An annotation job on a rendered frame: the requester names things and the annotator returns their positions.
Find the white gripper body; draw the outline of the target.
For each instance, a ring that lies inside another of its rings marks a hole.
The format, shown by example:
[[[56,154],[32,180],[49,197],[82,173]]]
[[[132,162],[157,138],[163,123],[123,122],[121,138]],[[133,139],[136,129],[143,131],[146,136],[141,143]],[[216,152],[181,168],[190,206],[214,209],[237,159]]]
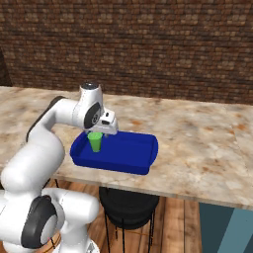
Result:
[[[103,134],[112,134],[115,135],[118,133],[119,126],[118,121],[113,120],[111,123],[104,124],[102,121],[99,121],[96,125],[90,128],[92,132],[101,132]]]

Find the green cup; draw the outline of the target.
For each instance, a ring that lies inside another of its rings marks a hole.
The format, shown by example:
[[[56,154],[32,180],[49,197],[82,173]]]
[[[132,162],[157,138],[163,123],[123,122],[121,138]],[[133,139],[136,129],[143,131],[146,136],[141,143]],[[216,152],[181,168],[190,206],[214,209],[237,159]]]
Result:
[[[103,134],[101,132],[89,132],[88,139],[91,145],[91,148],[94,152],[99,152],[101,150]]]

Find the blue tray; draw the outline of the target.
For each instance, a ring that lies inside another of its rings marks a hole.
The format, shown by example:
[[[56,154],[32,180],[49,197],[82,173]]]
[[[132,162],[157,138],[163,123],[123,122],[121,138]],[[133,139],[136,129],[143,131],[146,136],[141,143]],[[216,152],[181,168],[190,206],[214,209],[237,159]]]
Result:
[[[136,175],[146,175],[157,154],[155,135],[128,131],[103,136],[99,152],[92,150],[85,132],[75,139],[70,148],[70,156],[77,166]]]

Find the teal counter base panel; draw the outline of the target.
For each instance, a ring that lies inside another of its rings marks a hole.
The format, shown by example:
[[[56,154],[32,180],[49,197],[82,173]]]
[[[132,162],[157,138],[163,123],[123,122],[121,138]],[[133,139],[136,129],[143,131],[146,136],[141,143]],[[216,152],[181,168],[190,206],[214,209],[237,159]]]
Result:
[[[253,211],[199,204],[202,253],[253,253]]]

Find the black round stool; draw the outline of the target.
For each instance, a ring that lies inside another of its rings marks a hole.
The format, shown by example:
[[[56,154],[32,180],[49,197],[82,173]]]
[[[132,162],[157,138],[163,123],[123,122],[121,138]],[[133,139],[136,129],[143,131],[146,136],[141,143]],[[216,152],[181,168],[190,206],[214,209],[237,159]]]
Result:
[[[159,197],[106,187],[99,188],[99,198],[104,208],[106,235],[109,235],[108,221],[115,230],[122,233],[135,230],[149,223],[148,252],[153,244],[155,210]]]

